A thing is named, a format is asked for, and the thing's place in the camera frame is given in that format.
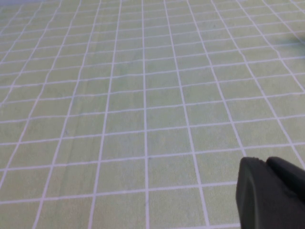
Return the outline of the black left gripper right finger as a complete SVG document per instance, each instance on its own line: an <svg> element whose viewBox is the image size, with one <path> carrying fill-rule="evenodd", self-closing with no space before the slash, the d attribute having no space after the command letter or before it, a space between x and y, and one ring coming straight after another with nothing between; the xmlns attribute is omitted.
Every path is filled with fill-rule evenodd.
<svg viewBox="0 0 305 229"><path fill-rule="evenodd" d="M305 171L276 156L269 157L266 164L277 177L293 191L301 201L305 200Z"/></svg>

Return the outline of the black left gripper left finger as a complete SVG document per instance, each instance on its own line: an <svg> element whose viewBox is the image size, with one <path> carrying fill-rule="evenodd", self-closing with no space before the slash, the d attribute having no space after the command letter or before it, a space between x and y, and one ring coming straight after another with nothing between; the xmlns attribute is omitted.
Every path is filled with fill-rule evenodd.
<svg viewBox="0 0 305 229"><path fill-rule="evenodd" d="M243 229L305 227L305 201L287 188L266 161L240 160L235 198Z"/></svg>

